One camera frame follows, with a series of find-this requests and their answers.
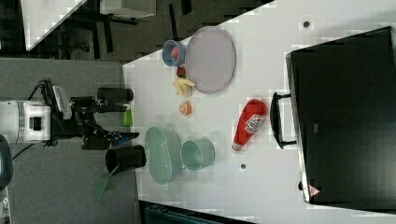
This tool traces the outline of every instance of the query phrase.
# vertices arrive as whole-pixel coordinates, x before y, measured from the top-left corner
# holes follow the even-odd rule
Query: apple
[[[178,69],[177,69],[177,72],[176,72],[176,75],[178,76],[178,77],[186,77],[186,69],[184,68],[184,67],[179,67]]]
[[[178,58],[178,47],[177,47],[177,46],[175,46],[175,47],[172,49],[172,51],[171,51],[171,56],[172,56],[173,58]]]

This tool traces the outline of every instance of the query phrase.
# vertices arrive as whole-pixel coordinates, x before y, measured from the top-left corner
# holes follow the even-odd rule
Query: black cylinder
[[[128,103],[134,99],[134,93],[131,89],[118,88],[99,88],[97,92],[98,99],[106,100],[111,103]]]
[[[109,149],[106,152],[106,168],[108,172],[111,173],[117,165],[119,166],[119,169],[114,175],[127,170],[143,167],[146,165],[146,162],[145,149],[140,145]]]

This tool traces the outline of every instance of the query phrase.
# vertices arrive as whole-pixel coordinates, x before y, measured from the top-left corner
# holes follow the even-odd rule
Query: gray floor
[[[26,99],[38,80],[49,77],[71,96],[95,96],[99,87],[122,85],[120,64],[55,60],[0,60],[3,99]],[[119,113],[97,116],[110,131],[122,128]],[[80,149],[81,139],[57,147],[38,144],[14,161],[8,186],[11,221],[24,223],[136,223],[134,171],[115,175],[102,200],[93,199],[105,174],[105,152]],[[11,144],[15,155],[27,144]]]
[[[198,29],[208,25],[218,25],[253,8],[263,5],[261,0],[191,0],[192,12],[181,13],[180,0],[157,1],[157,15],[140,19],[137,25],[111,22],[114,51],[106,53],[103,35],[99,35],[100,60],[127,63],[160,49],[166,40],[172,39],[172,26],[169,15],[169,4],[174,5],[177,33],[181,39],[193,35]],[[86,44],[91,34],[86,31],[75,33],[73,43]],[[93,54],[76,50],[72,60],[93,60]]]

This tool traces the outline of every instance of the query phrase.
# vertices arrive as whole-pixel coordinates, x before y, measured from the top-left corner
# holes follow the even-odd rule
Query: warning label
[[[311,197],[314,197],[315,195],[320,193],[320,190],[315,189],[314,187],[308,185],[309,187],[309,194],[311,195]]]

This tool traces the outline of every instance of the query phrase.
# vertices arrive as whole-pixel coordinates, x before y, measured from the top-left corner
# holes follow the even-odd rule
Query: blue bowl
[[[171,55],[172,49],[178,48],[178,57],[174,58]],[[168,66],[181,66],[185,62],[186,46],[175,40],[168,40],[163,45],[163,62]]]

